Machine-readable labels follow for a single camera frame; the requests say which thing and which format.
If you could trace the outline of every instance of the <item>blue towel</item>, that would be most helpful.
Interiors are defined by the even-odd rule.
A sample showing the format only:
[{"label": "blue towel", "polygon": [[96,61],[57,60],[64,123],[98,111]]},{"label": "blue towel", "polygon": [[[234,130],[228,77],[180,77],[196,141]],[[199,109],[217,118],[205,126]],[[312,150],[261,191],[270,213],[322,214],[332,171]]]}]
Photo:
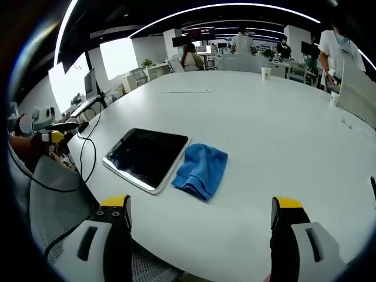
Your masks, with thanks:
[{"label": "blue towel", "polygon": [[190,145],[172,185],[204,201],[210,200],[221,182],[227,157],[228,154],[204,144]]}]

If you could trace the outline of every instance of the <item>black tablet screen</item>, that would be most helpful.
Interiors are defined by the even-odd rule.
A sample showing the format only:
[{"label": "black tablet screen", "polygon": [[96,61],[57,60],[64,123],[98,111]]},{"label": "black tablet screen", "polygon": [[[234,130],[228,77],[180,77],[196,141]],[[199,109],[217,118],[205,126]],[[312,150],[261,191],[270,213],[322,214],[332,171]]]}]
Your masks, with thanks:
[{"label": "black tablet screen", "polygon": [[113,165],[157,188],[187,143],[188,137],[132,129],[106,155]]}]

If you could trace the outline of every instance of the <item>paper cup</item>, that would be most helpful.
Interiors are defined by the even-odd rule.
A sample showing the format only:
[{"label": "paper cup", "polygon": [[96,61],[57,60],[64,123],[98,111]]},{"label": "paper cup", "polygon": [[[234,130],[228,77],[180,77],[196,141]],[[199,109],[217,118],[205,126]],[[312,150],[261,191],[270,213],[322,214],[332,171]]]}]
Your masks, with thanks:
[{"label": "paper cup", "polygon": [[330,104],[333,105],[333,106],[337,106],[339,98],[340,98],[340,96],[337,93],[335,93],[334,91],[332,91],[331,96],[330,96]]},{"label": "paper cup", "polygon": [[261,68],[261,77],[263,80],[269,80],[271,75],[271,68]]}]

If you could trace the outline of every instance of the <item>tablet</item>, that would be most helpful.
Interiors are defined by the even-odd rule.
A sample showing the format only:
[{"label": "tablet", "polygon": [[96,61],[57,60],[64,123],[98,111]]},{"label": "tablet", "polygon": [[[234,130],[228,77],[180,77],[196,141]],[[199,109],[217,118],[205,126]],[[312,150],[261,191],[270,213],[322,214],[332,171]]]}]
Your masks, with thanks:
[{"label": "tablet", "polygon": [[165,186],[188,143],[187,136],[134,128],[102,162],[135,186],[156,194]]}]

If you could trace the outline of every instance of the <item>black ceiling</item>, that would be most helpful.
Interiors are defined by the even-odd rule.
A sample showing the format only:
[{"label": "black ceiling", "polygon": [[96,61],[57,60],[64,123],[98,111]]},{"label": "black ceiling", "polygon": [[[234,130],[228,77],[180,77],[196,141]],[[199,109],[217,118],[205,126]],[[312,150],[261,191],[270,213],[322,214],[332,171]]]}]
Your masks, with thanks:
[{"label": "black ceiling", "polygon": [[[78,57],[78,55],[85,49],[95,48],[104,41],[129,36],[131,33],[138,30],[140,26],[147,25],[176,12],[203,5],[229,2],[237,1],[181,0],[172,3],[171,0],[159,0],[150,4],[150,2],[146,3],[144,1],[135,0],[79,0],[67,24],[62,39],[61,54],[59,55],[59,58],[63,58],[64,60],[65,56]],[[283,31],[283,28],[286,25],[294,25],[311,31],[312,35],[316,38],[320,37],[321,31],[330,27],[330,4],[328,2],[332,1],[316,0],[310,1],[310,4],[308,1],[301,0],[269,0],[252,2],[288,8],[313,17],[321,21],[321,23],[315,23],[309,19],[303,18],[302,16],[276,9],[256,6],[225,6],[201,9],[175,16],[141,31],[135,35],[135,37],[149,36],[162,33],[171,28],[185,28],[188,26],[200,27],[209,25],[216,28],[236,27],[239,22],[232,20],[237,19],[254,21],[244,23],[248,28],[271,29],[280,32]],[[61,20],[69,3],[69,0],[59,1],[59,6],[54,7],[55,9],[52,11],[51,16]],[[355,35],[353,36],[354,41],[361,49],[365,49],[366,42],[364,42],[364,37],[362,37],[362,35],[356,30],[356,28],[359,30],[359,22],[362,23],[364,19],[358,21],[360,16],[357,15],[357,11],[354,9],[348,10],[355,15],[355,18],[352,19],[352,21],[355,19],[355,23],[353,24],[355,27]],[[134,27],[131,30],[108,33],[111,31],[111,28],[132,25],[134,25]],[[33,56],[31,65],[22,82],[23,91],[20,91],[16,97],[18,102],[24,98],[32,87],[38,83],[52,67],[53,59],[51,56],[51,58],[48,57],[50,60],[45,60],[46,62],[43,64],[41,64],[40,61],[55,50],[58,29],[59,26],[45,39],[37,53]],[[103,32],[100,36],[90,38],[90,33],[97,31]],[[217,34],[219,34],[219,32],[234,33],[235,30],[221,29],[216,31]],[[258,35],[279,37],[276,36],[278,35],[277,33],[266,31],[254,32]]]}]

